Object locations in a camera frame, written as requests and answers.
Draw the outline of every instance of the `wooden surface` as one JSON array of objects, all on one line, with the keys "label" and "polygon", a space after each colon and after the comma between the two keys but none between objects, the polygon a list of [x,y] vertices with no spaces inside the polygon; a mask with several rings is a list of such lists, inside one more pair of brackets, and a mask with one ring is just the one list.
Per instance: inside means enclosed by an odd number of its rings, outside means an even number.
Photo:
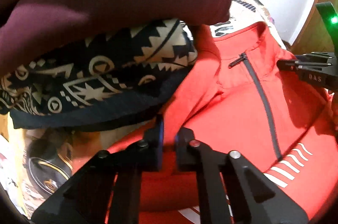
[{"label": "wooden surface", "polygon": [[293,54],[334,51],[332,40],[315,7],[316,3],[327,1],[331,1],[335,9],[338,9],[338,0],[315,0],[303,29],[291,47]]},{"label": "wooden surface", "polygon": [[7,115],[0,115],[0,134],[8,140]]}]

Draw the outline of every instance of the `metal screw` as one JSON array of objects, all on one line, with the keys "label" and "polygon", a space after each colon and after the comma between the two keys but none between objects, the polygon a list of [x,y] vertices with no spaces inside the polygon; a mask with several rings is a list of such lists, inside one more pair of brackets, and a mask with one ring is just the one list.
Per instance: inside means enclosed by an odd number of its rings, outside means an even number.
[{"label": "metal screw", "polygon": [[144,148],[144,147],[147,147],[148,146],[148,142],[145,141],[144,139],[141,139],[137,142],[137,146],[141,147],[141,148]]},{"label": "metal screw", "polygon": [[107,150],[102,150],[102,151],[99,151],[99,154],[97,155],[98,158],[106,158],[108,155],[110,155],[109,151]]},{"label": "metal screw", "polygon": [[197,147],[199,147],[201,145],[201,143],[198,140],[192,140],[192,141],[189,142],[189,145],[191,147],[197,148]]},{"label": "metal screw", "polygon": [[237,158],[240,158],[241,157],[241,153],[239,151],[231,151],[229,153],[229,155],[234,158],[234,159],[237,159]]}]

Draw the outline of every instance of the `white stripe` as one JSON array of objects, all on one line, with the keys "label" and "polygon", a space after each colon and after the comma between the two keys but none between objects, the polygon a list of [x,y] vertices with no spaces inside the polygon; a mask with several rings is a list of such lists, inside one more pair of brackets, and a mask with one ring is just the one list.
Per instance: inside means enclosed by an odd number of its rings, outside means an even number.
[{"label": "white stripe", "polygon": [[305,161],[309,161],[305,156],[303,156],[303,154],[299,149],[292,149],[292,151],[296,151],[301,158],[303,158]]},{"label": "white stripe", "polygon": [[293,170],[295,173],[299,173],[299,170],[297,168],[295,168],[289,161],[286,160],[282,160],[279,163],[282,163],[286,166],[288,166],[291,170]]},{"label": "white stripe", "polygon": [[288,157],[291,157],[293,159],[293,161],[295,161],[299,166],[304,167],[304,165],[302,163],[299,162],[299,160],[297,159],[296,156],[294,156],[293,154],[288,154]]},{"label": "white stripe", "polygon": [[273,170],[273,171],[275,171],[275,172],[278,172],[278,173],[284,175],[286,178],[288,178],[288,179],[290,179],[290,180],[294,180],[294,179],[295,179],[295,177],[294,177],[293,175],[289,174],[289,173],[288,173],[287,171],[285,171],[285,170],[282,170],[281,168],[278,168],[278,167],[273,166],[273,167],[271,167],[271,170]]},{"label": "white stripe", "polygon": [[228,206],[229,206],[229,212],[230,212],[230,216],[232,216],[232,217],[233,217],[232,210],[231,210],[231,206],[230,206],[230,205],[228,205]]},{"label": "white stripe", "polygon": [[283,182],[282,180],[278,179],[277,177],[274,177],[271,174],[264,174],[268,179],[270,179],[273,183],[277,184],[278,186],[285,188],[287,186],[287,183]]},{"label": "white stripe", "polygon": [[313,155],[312,153],[310,153],[310,152],[305,148],[305,146],[304,146],[303,143],[298,143],[298,145],[301,145],[301,147],[303,148],[303,150],[304,150],[306,153],[308,153],[308,154],[310,154],[310,155]]},{"label": "white stripe", "polygon": [[194,212],[190,208],[179,210],[179,213],[183,215],[186,219],[191,221],[194,224],[201,224],[201,218],[198,213]]}]

